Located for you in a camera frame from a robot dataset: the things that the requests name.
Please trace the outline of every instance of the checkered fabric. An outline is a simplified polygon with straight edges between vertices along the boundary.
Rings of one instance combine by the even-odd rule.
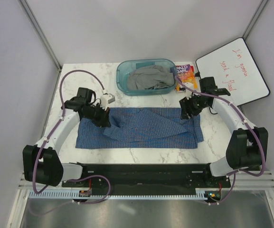
[[[200,115],[190,120],[180,115],[180,108],[111,108],[111,127],[81,120],[76,148],[195,149],[203,141]]]

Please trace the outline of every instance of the white marble surface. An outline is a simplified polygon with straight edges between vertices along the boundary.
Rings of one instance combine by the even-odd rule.
[[[189,62],[176,63],[177,65],[191,64]],[[111,107],[180,107],[179,100],[184,94],[172,91],[166,95],[152,96],[126,96],[118,90],[116,85],[116,69],[118,63],[97,64],[64,64],[61,77],[68,71],[83,69],[95,74],[109,93],[116,97],[116,102]],[[76,95],[78,87],[86,87],[94,90],[100,97],[102,90],[99,83],[85,73],[73,73],[69,75],[63,84],[64,100]],[[54,97],[47,128],[54,124],[61,107],[59,87]],[[226,148],[230,140],[230,133],[219,115],[212,115],[205,109],[201,113],[201,129],[204,141],[198,144],[197,149],[76,149],[78,125],[72,130],[64,142],[59,157],[62,163],[207,163],[214,162],[225,156]]]

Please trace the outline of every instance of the whiteboard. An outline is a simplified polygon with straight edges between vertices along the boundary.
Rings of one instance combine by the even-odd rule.
[[[238,38],[196,60],[200,77],[214,77],[218,88],[226,88],[236,105],[266,97],[266,85],[245,41]]]

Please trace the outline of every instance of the towel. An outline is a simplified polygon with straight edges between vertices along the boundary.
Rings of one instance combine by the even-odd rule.
[[[180,115],[180,108],[111,108],[111,127],[81,120],[76,148],[195,149],[203,141],[200,115],[189,120]]]

